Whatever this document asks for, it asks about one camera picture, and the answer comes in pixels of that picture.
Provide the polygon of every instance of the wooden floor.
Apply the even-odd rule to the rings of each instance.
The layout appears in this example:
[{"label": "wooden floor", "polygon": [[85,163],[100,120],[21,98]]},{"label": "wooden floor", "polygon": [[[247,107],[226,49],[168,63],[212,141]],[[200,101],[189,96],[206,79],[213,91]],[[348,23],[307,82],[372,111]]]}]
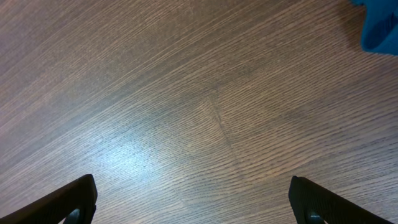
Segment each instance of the wooden floor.
[{"label": "wooden floor", "polygon": [[348,0],[0,1],[0,217],[83,174],[93,223],[295,223],[307,177],[398,222],[398,59]]}]

